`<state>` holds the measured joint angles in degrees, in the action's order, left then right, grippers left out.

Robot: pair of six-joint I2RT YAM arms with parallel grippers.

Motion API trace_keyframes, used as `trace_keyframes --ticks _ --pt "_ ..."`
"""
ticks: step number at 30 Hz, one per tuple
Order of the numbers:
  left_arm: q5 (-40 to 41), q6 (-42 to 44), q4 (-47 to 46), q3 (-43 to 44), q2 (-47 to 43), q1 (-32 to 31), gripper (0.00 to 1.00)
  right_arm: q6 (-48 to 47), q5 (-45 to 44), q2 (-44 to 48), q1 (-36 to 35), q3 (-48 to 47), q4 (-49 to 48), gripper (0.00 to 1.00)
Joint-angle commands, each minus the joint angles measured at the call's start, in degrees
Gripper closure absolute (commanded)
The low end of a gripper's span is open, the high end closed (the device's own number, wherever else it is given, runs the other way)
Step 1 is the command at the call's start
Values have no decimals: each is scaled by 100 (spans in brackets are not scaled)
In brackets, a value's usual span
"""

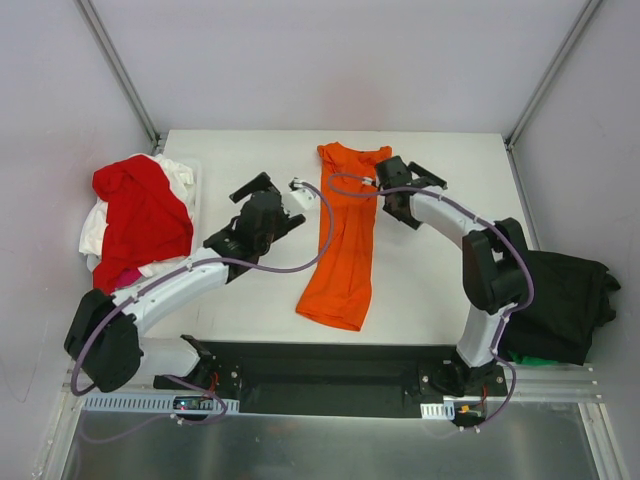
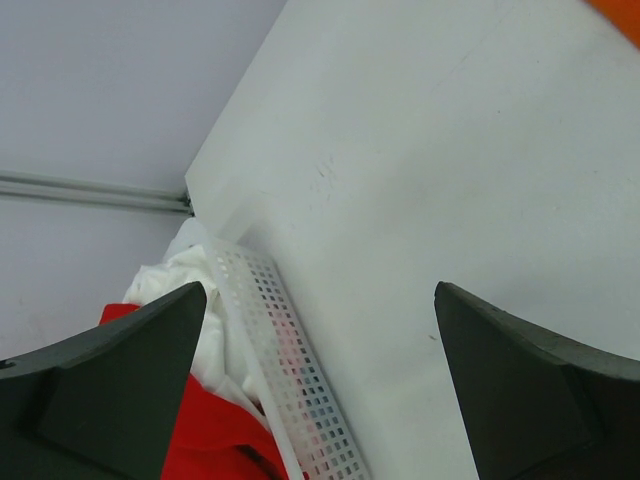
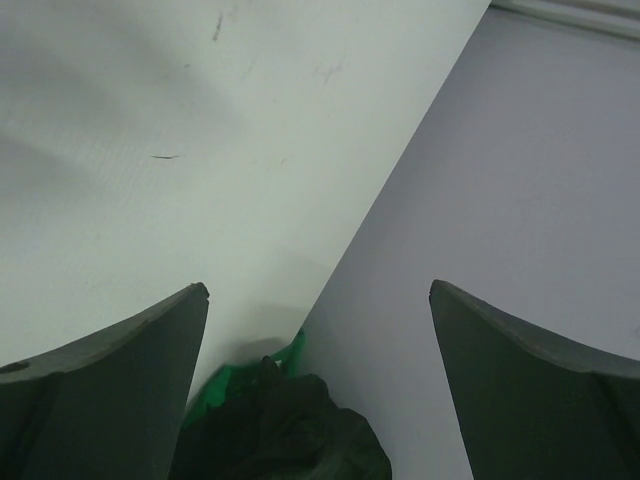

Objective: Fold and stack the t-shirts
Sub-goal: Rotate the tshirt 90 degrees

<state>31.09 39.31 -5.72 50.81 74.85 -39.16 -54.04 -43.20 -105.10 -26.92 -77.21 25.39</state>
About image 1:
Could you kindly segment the orange t-shirt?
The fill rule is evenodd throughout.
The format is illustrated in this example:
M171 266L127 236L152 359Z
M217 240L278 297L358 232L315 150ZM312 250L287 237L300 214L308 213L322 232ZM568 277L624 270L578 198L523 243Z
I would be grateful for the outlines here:
M319 245L328 250L296 306L296 312L317 323L360 331L372 297L372 261L377 200L341 195L335 186L352 193L371 193L361 177L373 178L375 166L393 156L392 148L353 150L338 142L320 145L321 192L331 207L321 208Z

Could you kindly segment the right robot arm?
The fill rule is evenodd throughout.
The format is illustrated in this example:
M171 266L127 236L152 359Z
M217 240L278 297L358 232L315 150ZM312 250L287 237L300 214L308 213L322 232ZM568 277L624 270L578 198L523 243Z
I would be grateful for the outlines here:
M375 171L386 213L414 230L429 225L461 251L469 314L450 360L429 378L443 394L473 394L491 377L511 314L527 308L535 296L523 229L513 218L482 218L447 197L443 179L399 156L382 161Z

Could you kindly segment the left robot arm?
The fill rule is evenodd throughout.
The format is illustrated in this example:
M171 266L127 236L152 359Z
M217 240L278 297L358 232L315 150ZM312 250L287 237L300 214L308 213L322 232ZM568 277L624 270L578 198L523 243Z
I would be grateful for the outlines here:
M176 266L112 294L85 293L64 341L74 362L73 393L113 392L138 372L173 375L192 389L205 386L212 366L202 348L184 335L153 340L148 331L198 296L258 267L276 241L305 222L316 198L300 179L282 192L260 173L231 194L239 213Z

